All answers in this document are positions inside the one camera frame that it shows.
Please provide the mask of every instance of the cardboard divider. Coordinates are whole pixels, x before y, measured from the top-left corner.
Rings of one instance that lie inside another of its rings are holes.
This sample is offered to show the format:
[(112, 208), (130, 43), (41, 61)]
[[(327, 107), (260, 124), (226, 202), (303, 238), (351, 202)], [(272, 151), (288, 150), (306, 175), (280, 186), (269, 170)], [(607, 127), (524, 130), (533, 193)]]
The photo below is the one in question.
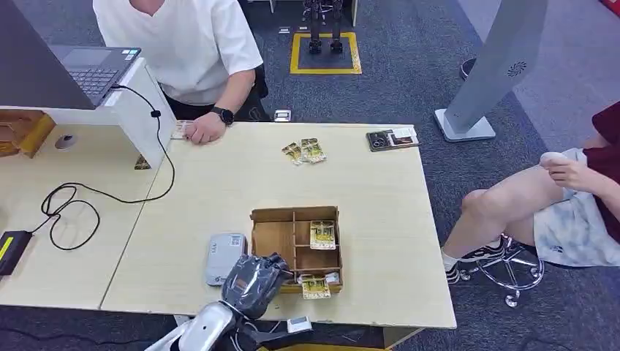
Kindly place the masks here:
[[(281, 293), (301, 293), (297, 283), (300, 275), (324, 276), (338, 273), (340, 283), (330, 284), (330, 291), (342, 289), (342, 259), (338, 209), (334, 206), (309, 208), (272, 208), (253, 210), (252, 254), (268, 256), (278, 252), (288, 263), (294, 280), (285, 282)], [(333, 221), (336, 236), (336, 250), (315, 250), (310, 248), (310, 222)]]

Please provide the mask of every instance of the patterned shorts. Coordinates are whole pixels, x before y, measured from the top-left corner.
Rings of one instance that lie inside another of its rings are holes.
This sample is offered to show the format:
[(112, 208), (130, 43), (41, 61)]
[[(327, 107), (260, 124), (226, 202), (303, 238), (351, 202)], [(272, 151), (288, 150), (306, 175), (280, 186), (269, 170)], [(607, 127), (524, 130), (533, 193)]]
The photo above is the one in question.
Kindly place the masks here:
[[(583, 149), (563, 152), (586, 163)], [(540, 259), (572, 267), (620, 266), (620, 244), (607, 233), (592, 194), (564, 188), (564, 200), (534, 215)]]

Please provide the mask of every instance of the speaker grille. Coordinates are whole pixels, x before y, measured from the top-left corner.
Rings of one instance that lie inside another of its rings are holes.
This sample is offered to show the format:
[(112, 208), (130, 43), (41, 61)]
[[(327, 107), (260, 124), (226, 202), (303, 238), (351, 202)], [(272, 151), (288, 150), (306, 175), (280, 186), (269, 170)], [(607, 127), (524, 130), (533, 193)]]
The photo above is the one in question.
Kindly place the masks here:
[(525, 61), (515, 62), (512, 66), (510, 66), (510, 68), (506, 72), (506, 75), (508, 77), (516, 77), (520, 75), (521, 73), (523, 73), (523, 71), (525, 71), (526, 68), (527, 68), (527, 62)]

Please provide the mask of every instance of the black power cable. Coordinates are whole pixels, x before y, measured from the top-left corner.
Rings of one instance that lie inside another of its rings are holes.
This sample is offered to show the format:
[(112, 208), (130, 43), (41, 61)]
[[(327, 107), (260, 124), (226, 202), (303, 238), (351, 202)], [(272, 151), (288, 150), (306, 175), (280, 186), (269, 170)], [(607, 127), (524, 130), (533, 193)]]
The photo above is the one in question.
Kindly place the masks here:
[(30, 334), (27, 333), (25, 331), (20, 331), (18, 329), (13, 329), (13, 328), (0, 328), (0, 331), (4, 331), (4, 332), (8, 332), (8, 333), (16, 333), (19, 334), (21, 336), (25, 336), (28, 337), (30, 339), (36, 340), (36, 341), (53, 341), (53, 340), (58, 340), (58, 339), (75, 339), (75, 340), (79, 340), (79, 341), (85, 341), (85, 342), (89, 342), (93, 345), (96, 346), (101, 346), (101, 345), (129, 345), (129, 344), (137, 344), (137, 343), (149, 343), (149, 344), (154, 344), (156, 342), (156, 340), (150, 340), (150, 339), (133, 339), (133, 340), (128, 340), (128, 341), (96, 341), (90, 338), (87, 338), (85, 336), (79, 336), (79, 335), (72, 335), (72, 334), (58, 334), (58, 335), (54, 335), (54, 336), (36, 336), (34, 334)]
[[(164, 147), (164, 143), (162, 143), (162, 139), (159, 137), (159, 131), (162, 128), (162, 122), (160, 121), (159, 118), (162, 116), (162, 113), (159, 110), (156, 110), (155, 107), (153, 106), (153, 104), (151, 104), (151, 102), (148, 101), (142, 94), (138, 93), (137, 91), (135, 91), (134, 89), (132, 89), (132, 88), (130, 88), (128, 86), (122, 86), (122, 85), (119, 85), (119, 84), (114, 84), (112, 86), (112, 89), (125, 89), (125, 90), (128, 90), (128, 91), (131, 91), (132, 93), (134, 93), (137, 96), (139, 96), (142, 100), (144, 100), (148, 104), (148, 106), (151, 108), (151, 117), (153, 117), (153, 118), (155, 118), (157, 120), (157, 141), (159, 142), (159, 146), (162, 147), (162, 150), (164, 151), (164, 155), (166, 156), (166, 159), (168, 160), (168, 162), (170, 163), (171, 168), (173, 169), (172, 179), (170, 180), (170, 186), (168, 187), (168, 189), (166, 189), (165, 192), (163, 192), (161, 195), (156, 196), (156, 197), (150, 197), (150, 198), (146, 198), (146, 199), (142, 199), (142, 200), (123, 200), (123, 199), (121, 199), (119, 197), (116, 197), (114, 195), (110, 195), (107, 192), (102, 192), (101, 190), (97, 190), (95, 188), (92, 188), (92, 187), (87, 186), (87, 185), (82, 184), (82, 183), (69, 182), (69, 183), (61, 184), (60, 186), (58, 186), (54, 190), (52, 190), (52, 192), (50, 192), (48, 194), (48, 196), (46, 196), (45, 199), (43, 200), (43, 202), (41, 203), (41, 212), (43, 212), (43, 214), (46, 215), (48, 218), (43, 223), (41, 223), (39, 225), (39, 227), (37, 227), (35, 230), (32, 230), (30, 232), (31, 234), (34, 234), (36, 231), (41, 229), (41, 227), (43, 227), (45, 224), (47, 224), (50, 220), (54, 219), (53, 222), (52, 222), (52, 226), (50, 227), (50, 240), (52, 241), (52, 245), (54, 245), (56, 248), (58, 248), (60, 250), (72, 251), (72, 250), (79, 249), (80, 247), (86, 245), (86, 243), (88, 243), (93, 238), (93, 235), (95, 235), (95, 233), (97, 232), (97, 229), (99, 229), (99, 225), (101, 224), (101, 216), (99, 215), (99, 212), (97, 211), (97, 209), (92, 204), (90, 204), (88, 201), (85, 201), (85, 200), (73, 200), (75, 195), (78, 193), (78, 187), (82, 187), (84, 189), (90, 190), (90, 191), (95, 192), (97, 194), (107, 196), (110, 199), (116, 200), (116, 201), (118, 201), (120, 203), (135, 204), (135, 203), (148, 203), (148, 202), (151, 202), (151, 201), (159, 200), (162, 197), (166, 196), (170, 192), (170, 190), (173, 188), (173, 185), (174, 185), (175, 167), (174, 167), (174, 164), (173, 164), (172, 160), (170, 159), (170, 156), (168, 156), (168, 153), (166, 152), (166, 148)], [(60, 192), (62, 190), (65, 190), (65, 189), (69, 189), (69, 190), (72, 191), (71, 197), (69, 197), (69, 199), (67, 201), (65, 201), (64, 203), (62, 203), (57, 209), (52, 210), (51, 209), (51, 202), (52, 202), (52, 199), (53, 199), (54, 195), (56, 195), (58, 192)], [(62, 246), (58, 245), (54, 241), (54, 236), (53, 236), (54, 227), (56, 226), (56, 223), (58, 223), (58, 221), (62, 217), (61, 212), (65, 208), (67, 208), (67, 206), (69, 206), (71, 204), (75, 204), (75, 203), (84, 203), (88, 207), (90, 207), (93, 210), (93, 212), (95, 213), (95, 215), (97, 216), (97, 223), (95, 224), (95, 227), (94, 227), (93, 231), (91, 232), (91, 234), (81, 244), (76, 245), (76, 246), (72, 246), (72, 247), (62, 247)]]
[(532, 342), (538, 342), (538, 343), (549, 345), (549, 346), (561, 347), (562, 349), (564, 349), (566, 351), (574, 351), (570, 347), (565, 346), (563, 344), (560, 344), (559, 342), (556, 342), (556, 341), (546, 341), (546, 340), (538, 339), (535, 336), (526, 336), (525, 339), (523, 340), (523, 344), (521, 345), (521, 348), (519, 349), (519, 351), (525, 351), (526, 348), (529, 346), (529, 344), (532, 343)]

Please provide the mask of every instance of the white sock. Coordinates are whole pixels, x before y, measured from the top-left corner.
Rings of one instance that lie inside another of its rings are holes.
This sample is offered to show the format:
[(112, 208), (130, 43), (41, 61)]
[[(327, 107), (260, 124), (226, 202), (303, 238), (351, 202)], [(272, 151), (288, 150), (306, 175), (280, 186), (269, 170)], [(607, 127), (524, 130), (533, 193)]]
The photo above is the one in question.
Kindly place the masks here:
[(502, 243), (502, 237), (497, 238), (497, 240), (492, 241), (488, 244), (486, 244), (486, 246), (492, 247), (494, 249), (498, 249), (499, 245)]
[(444, 269), (448, 272), (454, 265), (458, 262), (458, 258), (450, 257), (445, 254), (444, 248), (442, 247), (442, 259), (444, 260)]

